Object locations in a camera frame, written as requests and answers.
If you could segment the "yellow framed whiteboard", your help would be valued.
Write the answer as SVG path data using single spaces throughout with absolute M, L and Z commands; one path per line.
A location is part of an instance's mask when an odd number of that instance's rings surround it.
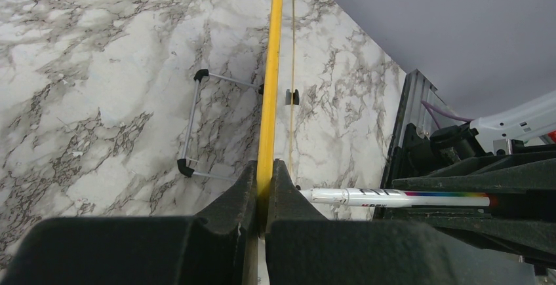
M 264 241 L 262 246 L 264 250 L 268 245 L 268 242 L 266 241 L 267 228 L 271 223 L 269 210 L 272 205 L 271 188 L 273 187 L 273 155 L 275 145 L 275 121 L 278 97 L 282 19 L 283 0 L 271 0 L 266 69 L 263 85 L 262 116 L 256 167 L 256 213 L 258 236 Z

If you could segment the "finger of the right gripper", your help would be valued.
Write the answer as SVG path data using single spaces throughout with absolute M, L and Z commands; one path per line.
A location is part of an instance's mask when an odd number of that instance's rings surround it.
M 555 152 L 474 157 L 425 176 L 400 176 L 392 189 L 525 193 L 555 190 Z
M 555 268 L 555 224 L 551 222 L 494 218 L 473 208 L 376 208 L 373 218 L 426 223 L 476 248 Z

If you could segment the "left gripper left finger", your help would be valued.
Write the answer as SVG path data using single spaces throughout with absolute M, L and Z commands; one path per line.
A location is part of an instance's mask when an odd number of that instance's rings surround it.
M 192 216 L 39 222 L 3 284 L 255 284 L 256 162 Z

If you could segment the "white whiteboard marker pen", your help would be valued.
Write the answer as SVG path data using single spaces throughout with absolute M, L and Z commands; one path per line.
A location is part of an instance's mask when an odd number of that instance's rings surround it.
M 324 189 L 300 190 L 314 204 L 360 207 L 411 208 L 415 206 L 489 207 L 496 200 L 486 193 L 402 191 L 397 189 Z

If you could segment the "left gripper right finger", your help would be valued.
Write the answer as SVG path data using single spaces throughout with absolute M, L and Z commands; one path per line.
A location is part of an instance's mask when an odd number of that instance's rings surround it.
M 438 231 L 411 221 L 329 220 L 273 163 L 266 227 L 271 284 L 456 284 Z

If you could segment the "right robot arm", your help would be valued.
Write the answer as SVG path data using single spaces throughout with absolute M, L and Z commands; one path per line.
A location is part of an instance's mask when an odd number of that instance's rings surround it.
M 426 223 L 478 248 L 555 268 L 555 144 L 524 145 L 555 130 L 555 95 L 502 113 L 418 133 L 432 106 L 403 94 L 381 187 L 485 192 L 486 206 L 379 208 L 378 219 Z

